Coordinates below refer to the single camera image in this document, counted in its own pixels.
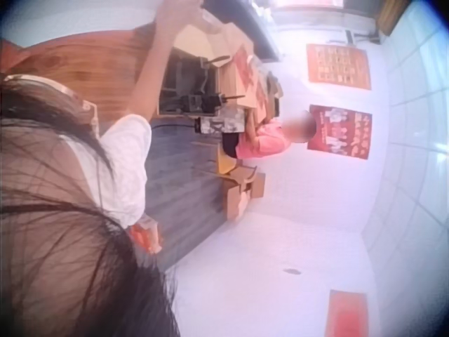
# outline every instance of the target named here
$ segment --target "hand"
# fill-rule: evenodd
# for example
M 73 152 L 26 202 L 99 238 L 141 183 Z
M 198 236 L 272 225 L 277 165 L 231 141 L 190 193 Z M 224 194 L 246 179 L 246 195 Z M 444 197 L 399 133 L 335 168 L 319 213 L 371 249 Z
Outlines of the hand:
M 175 38 L 188 24 L 201 16 L 203 0 L 163 0 L 156 14 L 156 28 Z

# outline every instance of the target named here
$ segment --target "red mat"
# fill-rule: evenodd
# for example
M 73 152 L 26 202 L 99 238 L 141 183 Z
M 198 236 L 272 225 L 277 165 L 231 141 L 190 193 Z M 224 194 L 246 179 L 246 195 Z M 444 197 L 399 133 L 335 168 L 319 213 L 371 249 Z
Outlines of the red mat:
M 364 293 L 330 291 L 326 337 L 368 337 L 368 304 Z

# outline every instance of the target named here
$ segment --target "pink shirt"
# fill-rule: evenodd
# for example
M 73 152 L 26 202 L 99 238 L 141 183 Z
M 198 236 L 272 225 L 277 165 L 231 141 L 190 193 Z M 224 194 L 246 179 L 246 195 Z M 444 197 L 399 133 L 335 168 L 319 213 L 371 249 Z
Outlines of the pink shirt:
M 284 152 L 291 145 L 291 142 L 284 136 L 281 123 L 278 121 L 271 121 L 259 127 L 257 139 L 260 143 L 260 149 L 255 149 L 246 139 L 245 134 L 242 133 L 236 147 L 237 158 L 250 159 L 271 156 Z

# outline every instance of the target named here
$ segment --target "white shirt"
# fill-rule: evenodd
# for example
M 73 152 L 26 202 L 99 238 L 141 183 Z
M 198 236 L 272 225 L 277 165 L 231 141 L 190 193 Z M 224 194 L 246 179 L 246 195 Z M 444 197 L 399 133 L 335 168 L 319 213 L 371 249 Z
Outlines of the white shirt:
M 145 160 L 152 139 L 148 121 L 129 114 L 100 138 L 112 175 L 91 148 L 63 139 L 78 158 L 95 203 L 123 228 L 134 225 L 145 211 Z

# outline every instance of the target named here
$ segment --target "woman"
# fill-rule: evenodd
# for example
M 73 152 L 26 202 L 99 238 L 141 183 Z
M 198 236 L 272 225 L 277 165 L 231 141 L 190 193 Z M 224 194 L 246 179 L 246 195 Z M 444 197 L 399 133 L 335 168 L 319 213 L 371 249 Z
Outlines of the woman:
M 120 184 L 145 188 L 148 121 L 175 37 L 199 5 L 161 5 L 128 110 L 105 139 L 79 123 L 82 109 L 64 93 L 2 83 L 2 336 L 179 336 L 164 276 L 138 265 L 124 231 L 142 215 L 145 194 Z M 126 153 L 134 167 L 120 161 Z

